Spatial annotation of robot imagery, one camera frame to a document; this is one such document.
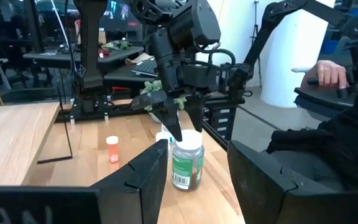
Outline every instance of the black mount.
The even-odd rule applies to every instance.
[[[87,114],[103,117],[106,112],[103,76],[98,69],[99,20],[107,8],[106,0],[74,0],[81,15],[81,62],[83,69],[75,77],[75,100],[71,116]]]

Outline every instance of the glass jar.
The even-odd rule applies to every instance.
[[[201,133],[182,130],[182,141],[175,141],[172,154],[172,184],[179,190],[196,190],[201,183],[204,147]]]

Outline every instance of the clutter on desk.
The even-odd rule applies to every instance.
[[[142,53],[141,55],[139,55],[137,58],[135,58],[135,59],[125,59],[125,63],[127,64],[127,65],[136,65],[137,63],[139,63],[139,62],[143,62],[143,61],[145,61],[145,60],[148,60],[148,59],[150,59],[150,58],[152,58],[153,56],[150,56],[150,55],[148,55],[148,54],[146,54],[146,53]]]
[[[118,149],[118,137],[110,136],[106,138],[107,150],[109,153],[109,161],[114,164],[118,162],[119,159],[119,149]]]
[[[49,51],[49,52],[41,53],[40,55],[53,56],[53,55],[56,55],[57,53],[58,53],[57,50],[52,50],[52,51]]]
[[[172,154],[172,184],[179,190],[196,190],[201,183],[204,162],[203,136],[195,130],[182,130]]]
[[[78,47],[75,43],[70,44],[71,50],[74,50],[75,52],[78,51]],[[59,52],[62,54],[70,54],[70,49],[68,48],[68,45],[66,43],[62,43],[59,45]]]
[[[102,48],[106,50],[128,50],[132,46],[127,40],[114,40],[103,44]]]
[[[110,52],[108,50],[105,50],[105,49],[99,49],[98,50],[98,55],[99,55],[99,58],[104,58],[104,57],[110,56]]]

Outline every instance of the jar lid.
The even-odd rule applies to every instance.
[[[107,144],[117,144],[118,143],[118,137],[117,136],[110,136],[106,138]]]
[[[177,146],[183,150],[197,150],[203,145],[203,136],[195,130],[182,130],[182,141],[177,141]]]

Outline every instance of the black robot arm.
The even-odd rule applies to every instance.
[[[185,98],[184,109],[195,129],[201,132],[204,103],[210,93],[218,89],[216,72],[221,68],[211,62],[197,62],[192,57],[198,52],[207,52],[205,47],[219,42],[221,31],[215,13],[207,0],[190,0],[173,12],[162,11],[156,1],[128,0],[128,3],[131,13],[141,23],[160,26],[144,42],[155,57],[162,90],[135,97],[132,109],[151,105],[151,113],[181,141],[175,99]],[[216,49],[213,53],[228,54],[232,65],[235,64],[231,52]]]
[[[271,3],[265,9],[260,31],[246,59],[229,80],[229,97],[231,99],[242,97],[244,84],[253,77],[254,64],[273,30],[286,15],[300,9],[329,22],[350,39],[358,39],[358,17],[337,11],[315,0],[285,0]]]

